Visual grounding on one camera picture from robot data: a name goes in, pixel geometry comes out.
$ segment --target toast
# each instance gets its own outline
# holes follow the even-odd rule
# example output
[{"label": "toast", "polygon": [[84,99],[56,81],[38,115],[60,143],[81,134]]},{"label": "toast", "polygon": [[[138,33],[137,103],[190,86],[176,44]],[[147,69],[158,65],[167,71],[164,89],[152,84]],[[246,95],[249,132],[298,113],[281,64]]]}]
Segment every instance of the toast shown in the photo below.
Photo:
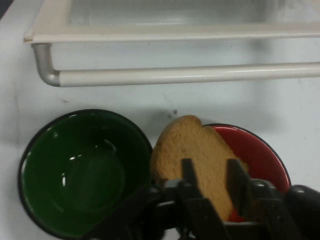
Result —
[{"label": "toast", "polygon": [[227,221],[233,209],[226,188],[227,160],[239,158],[212,127],[202,126],[193,115],[177,118],[161,133],[151,157],[156,182],[181,179],[184,158],[193,160],[199,189]]}]

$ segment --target white countertop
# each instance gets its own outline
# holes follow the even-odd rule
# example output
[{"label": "white countertop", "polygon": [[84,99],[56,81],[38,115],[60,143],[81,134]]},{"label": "white countertop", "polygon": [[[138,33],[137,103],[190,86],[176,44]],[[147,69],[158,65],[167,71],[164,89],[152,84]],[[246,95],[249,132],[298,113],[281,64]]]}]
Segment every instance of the white countertop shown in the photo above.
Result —
[{"label": "white countertop", "polygon": [[[107,109],[135,122],[154,144],[172,118],[246,128],[282,158],[293,184],[320,190],[320,78],[143,86],[57,88],[43,83],[23,35],[42,0],[15,0],[0,20],[0,239],[54,239],[25,214],[18,198],[22,152],[46,123],[80,109]],[[60,44],[57,68],[201,66],[318,61],[320,40]]]}]

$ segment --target green bowl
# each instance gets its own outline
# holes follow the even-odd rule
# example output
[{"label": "green bowl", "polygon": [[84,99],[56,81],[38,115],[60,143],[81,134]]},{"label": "green bowl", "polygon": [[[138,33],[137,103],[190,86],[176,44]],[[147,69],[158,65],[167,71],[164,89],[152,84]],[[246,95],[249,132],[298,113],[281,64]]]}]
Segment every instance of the green bowl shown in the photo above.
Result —
[{"label": "green bowl", "polygon": [[138,126],[117,113],[88,109],[61,116],[22,156],[22,205],[47,233],[77,239],[150,183],[151,152]]}]

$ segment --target white frame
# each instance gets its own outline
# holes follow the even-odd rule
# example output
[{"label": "white frame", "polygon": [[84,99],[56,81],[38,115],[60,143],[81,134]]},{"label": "white frame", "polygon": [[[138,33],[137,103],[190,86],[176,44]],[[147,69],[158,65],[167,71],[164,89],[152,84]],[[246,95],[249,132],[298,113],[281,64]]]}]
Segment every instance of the white frame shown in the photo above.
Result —
[{"label": "white frame", "polygon": [[32,29],[24,36],[24,41],[34,46],[41,78],[53,86],[109,86],[278,79],[296,76],[320,77],[319,62],[132,69],[131,71],[130,69],[58,71],[52,66],[48,47],[54,43],[320,37],[320,22],[208,26],[158,25],[157,27],[148,25],[74,26],[67,24],[71,4],[72,0],[45,0]]}]

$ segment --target white rack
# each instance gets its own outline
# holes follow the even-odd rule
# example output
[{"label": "white rack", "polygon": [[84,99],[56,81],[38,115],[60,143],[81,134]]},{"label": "white rack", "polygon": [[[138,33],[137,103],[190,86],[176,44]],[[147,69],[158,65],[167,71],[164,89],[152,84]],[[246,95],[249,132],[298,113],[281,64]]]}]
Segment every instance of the white rack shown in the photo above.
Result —
[{"label": "white rack", "polygon": [[317,0],[45,0],[24,41],[34,48],[41,78],[60,87],[320,77],[320,62],[60,71],[50,51],[54,43],[316,38],[319,6]]}]

